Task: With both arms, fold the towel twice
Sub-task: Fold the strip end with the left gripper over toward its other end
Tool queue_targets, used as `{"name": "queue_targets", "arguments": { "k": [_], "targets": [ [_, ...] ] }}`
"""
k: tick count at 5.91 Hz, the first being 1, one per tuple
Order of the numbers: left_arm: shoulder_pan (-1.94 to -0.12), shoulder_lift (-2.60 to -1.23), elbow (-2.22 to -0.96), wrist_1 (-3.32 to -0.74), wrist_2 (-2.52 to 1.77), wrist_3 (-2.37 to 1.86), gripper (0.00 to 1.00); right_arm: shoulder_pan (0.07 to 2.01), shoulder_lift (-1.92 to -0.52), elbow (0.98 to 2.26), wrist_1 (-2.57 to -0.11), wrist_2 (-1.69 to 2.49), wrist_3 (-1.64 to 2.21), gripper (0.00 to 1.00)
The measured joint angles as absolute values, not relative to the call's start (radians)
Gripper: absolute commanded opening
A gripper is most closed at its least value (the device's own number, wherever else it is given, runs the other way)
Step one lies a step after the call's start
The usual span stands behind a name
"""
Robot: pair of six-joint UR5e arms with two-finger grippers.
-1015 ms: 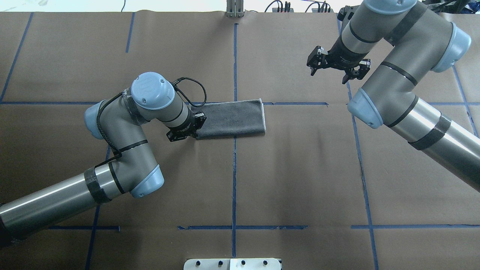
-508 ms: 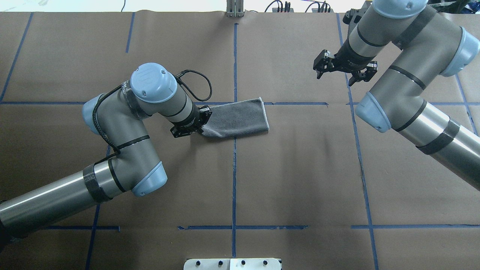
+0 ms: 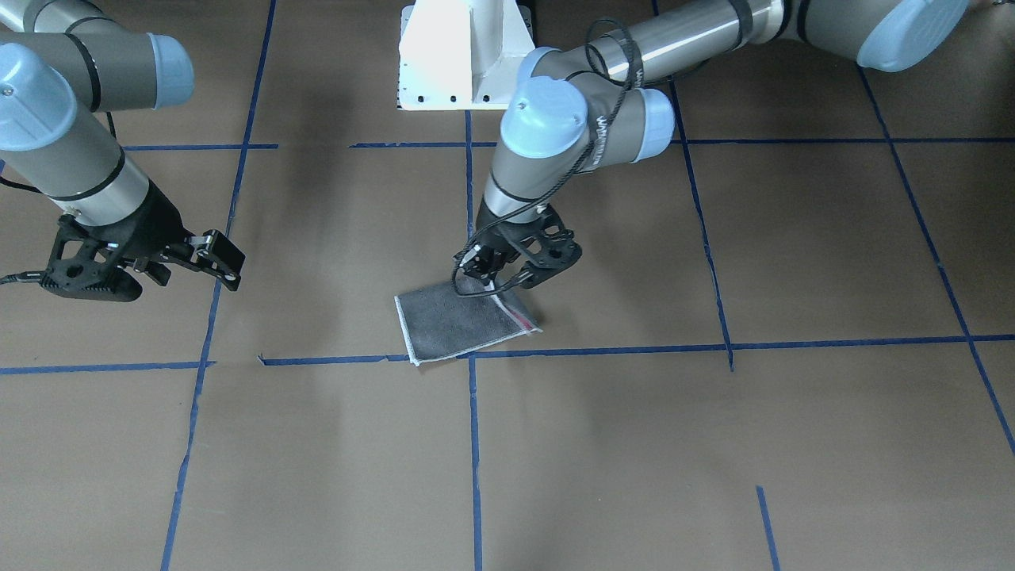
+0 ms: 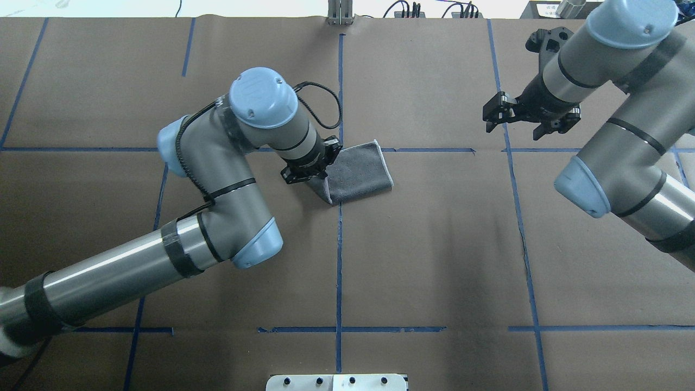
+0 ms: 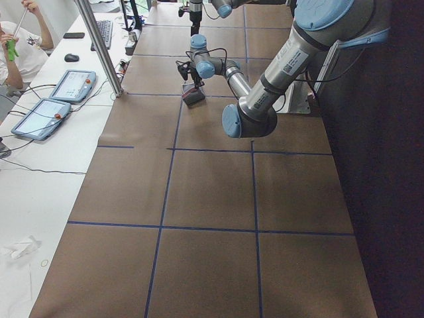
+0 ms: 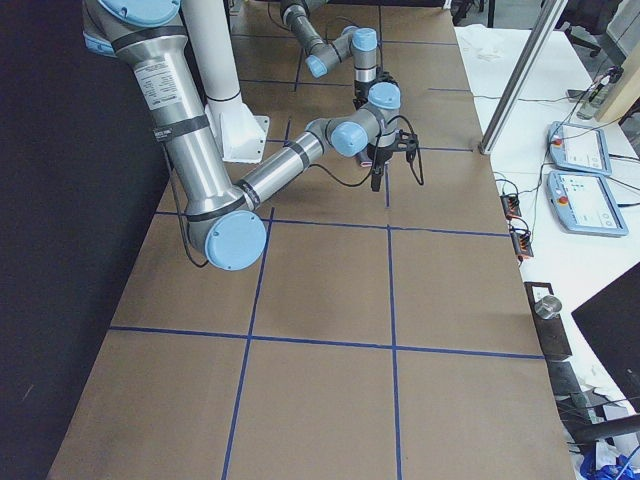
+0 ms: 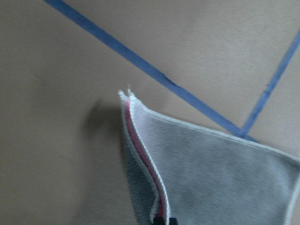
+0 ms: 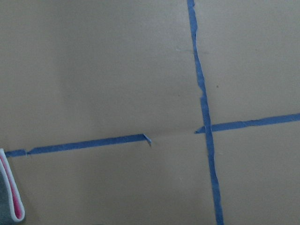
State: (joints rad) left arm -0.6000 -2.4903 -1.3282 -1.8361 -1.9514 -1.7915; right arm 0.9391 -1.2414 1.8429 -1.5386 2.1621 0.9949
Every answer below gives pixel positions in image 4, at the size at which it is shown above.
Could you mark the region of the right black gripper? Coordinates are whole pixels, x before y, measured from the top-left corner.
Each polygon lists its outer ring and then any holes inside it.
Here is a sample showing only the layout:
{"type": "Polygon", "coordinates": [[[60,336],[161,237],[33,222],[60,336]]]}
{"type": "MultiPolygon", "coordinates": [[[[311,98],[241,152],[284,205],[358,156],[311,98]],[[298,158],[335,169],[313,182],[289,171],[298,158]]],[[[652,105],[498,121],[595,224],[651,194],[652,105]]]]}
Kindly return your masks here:
{"type": "Polygon", "coordinates": [[[535,109],[531,103],[515,99],[504,91],[498,91],[484,104],[482,119],[486,122],[485,131],[491,133],[499,124],[514,122],[534,122],[533,140],[552,133],[565,134],[581,121],[580,106],[574,106],[565,113],[553,113],[544,108],[535,109]]]}

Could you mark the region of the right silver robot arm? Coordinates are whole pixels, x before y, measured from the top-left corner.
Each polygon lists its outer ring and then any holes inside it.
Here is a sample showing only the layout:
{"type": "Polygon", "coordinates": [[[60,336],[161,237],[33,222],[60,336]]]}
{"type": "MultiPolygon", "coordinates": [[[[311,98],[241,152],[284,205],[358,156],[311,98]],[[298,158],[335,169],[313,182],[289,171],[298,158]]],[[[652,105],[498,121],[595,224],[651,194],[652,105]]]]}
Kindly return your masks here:
{"type": "Polygon", "coordinates": [[[693,191],[657,163],[693,134],[693,38],[674,1],[605,1],[575,33],[540,29],[526,49],[539,71],[518,97],[484,104],[486,131],[536,122],[533,139],[564,134],[580,104],[611,82],[627,99],[573,156],[554,188],[593,218],[613,213],[654,248],[693,270],[693,191]]]}

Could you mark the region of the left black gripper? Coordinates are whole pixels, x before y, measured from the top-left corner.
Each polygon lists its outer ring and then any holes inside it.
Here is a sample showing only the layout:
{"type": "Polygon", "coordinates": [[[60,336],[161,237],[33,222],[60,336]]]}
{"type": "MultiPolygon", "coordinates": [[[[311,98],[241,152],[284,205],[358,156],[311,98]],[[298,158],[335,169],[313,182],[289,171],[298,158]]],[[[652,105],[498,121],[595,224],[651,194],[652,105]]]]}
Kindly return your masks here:
{"type": "Polygon", "coordinates": [[[327,176],[327,167],[335,163],[343,144],[337,136],[318,138],[305,156],[298,159],[285,159],[286,167],[280,172],[288,185],[309,181],[318,176],[321,180],[327,176]]]}

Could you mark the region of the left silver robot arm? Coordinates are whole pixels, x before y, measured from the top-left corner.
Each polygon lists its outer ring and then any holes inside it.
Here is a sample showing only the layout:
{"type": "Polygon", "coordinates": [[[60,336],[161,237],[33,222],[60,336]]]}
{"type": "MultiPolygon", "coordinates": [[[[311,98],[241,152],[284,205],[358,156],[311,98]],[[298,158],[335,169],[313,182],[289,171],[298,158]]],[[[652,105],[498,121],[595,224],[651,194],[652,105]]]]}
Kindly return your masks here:
{"type": "Polygon", "coordinates": [[[267,146],[286,163],[288,185],[325,178],[342,144],[322,138],[316,114],[275,70],[242,72],[228,93],[159,131],[169,170],[201,193],[201,207],[131,242],[21,287],[2,288],[2,366],[43,342],[219,262],[247,269],[275,256],[283,238],[247,155],[267,146]]]}

